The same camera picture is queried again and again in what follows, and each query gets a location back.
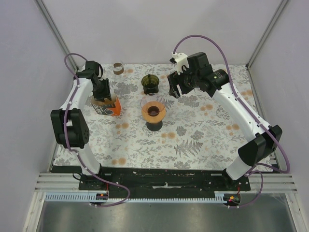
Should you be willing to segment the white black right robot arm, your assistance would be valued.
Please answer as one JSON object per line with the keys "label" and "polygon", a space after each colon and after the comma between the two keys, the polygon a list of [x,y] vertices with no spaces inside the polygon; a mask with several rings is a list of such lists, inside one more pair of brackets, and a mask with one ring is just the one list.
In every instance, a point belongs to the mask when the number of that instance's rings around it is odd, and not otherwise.
{"label": "white black right robot arm", "polygon": [[228,73],[212,69],[204,52],[190,56],[173,53],[170,62],[176,71],[168,75],[169,95],[179,98],[195,88],[206,92],[236,121],[247,140],[221,178],[222,187],[233,190],[239,184],[239,178],[276,150],[282,129],[262,119],[237,91]]}

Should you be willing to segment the brown tape roll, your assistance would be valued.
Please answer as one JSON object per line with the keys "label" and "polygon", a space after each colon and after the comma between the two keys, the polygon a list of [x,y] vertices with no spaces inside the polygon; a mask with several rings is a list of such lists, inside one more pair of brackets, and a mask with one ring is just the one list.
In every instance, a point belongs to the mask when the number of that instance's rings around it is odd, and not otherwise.
{"label": "brown tape roll", "polygon": [[113,73],[115,75],[121,75],[124,72],[123,63],[117,62],[113,64]]}

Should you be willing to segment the dark green glass jar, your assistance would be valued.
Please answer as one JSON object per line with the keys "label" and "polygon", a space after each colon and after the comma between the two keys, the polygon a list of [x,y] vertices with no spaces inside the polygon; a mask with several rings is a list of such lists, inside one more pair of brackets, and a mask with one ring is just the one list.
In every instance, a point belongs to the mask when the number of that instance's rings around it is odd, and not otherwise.
{"label": "dark green glass jar", "polygon": [[148,74],[141,80],[144,94],[156,94],[159,92],[158,85],[159,79],[156,75]]}

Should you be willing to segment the clear glass dripper cone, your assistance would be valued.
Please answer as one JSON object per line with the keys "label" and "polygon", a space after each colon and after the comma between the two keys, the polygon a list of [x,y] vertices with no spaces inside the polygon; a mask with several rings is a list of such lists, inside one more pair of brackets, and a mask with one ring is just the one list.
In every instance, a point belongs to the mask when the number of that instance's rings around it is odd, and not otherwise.
{"label": "clear glass dripper cone", "polygon": [[165,99],[158,94],[148,94],[143,96],[140,102],[141,110],[143,112],[147,113],[147,109],[153,105],[157,106],[162,112],[165,109]]}

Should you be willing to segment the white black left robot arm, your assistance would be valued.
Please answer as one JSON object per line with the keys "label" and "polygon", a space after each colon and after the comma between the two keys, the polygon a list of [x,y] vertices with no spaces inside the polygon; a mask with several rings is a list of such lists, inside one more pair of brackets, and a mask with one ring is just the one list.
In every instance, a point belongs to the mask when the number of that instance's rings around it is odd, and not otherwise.
{"label": "white black left robot arm", "polygon": [[89,183],[100,190],[106,186],[106,177],[99,174],[101,165],[88,144],[90,131],[82,109],[90,95],[94,100],[111,100],[109,79],[101,79],[102,66],[95,61],[86,61],[84,70],[74,74],[72,90],[58,110],[51,111],[51,121],[56,142],[75,155],[85,175],[92,175]]}

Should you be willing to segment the round bamboo dripper holder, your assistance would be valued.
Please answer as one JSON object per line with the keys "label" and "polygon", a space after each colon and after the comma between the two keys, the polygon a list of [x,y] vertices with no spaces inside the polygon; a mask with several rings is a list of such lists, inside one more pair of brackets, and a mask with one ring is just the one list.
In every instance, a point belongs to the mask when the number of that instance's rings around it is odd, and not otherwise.
{"label": "round bamboo dripper holder", "polygon": [[144,120],[154,124],[164,119],[166,108],[162,102],[150,101],[142,106],[141,114]]}

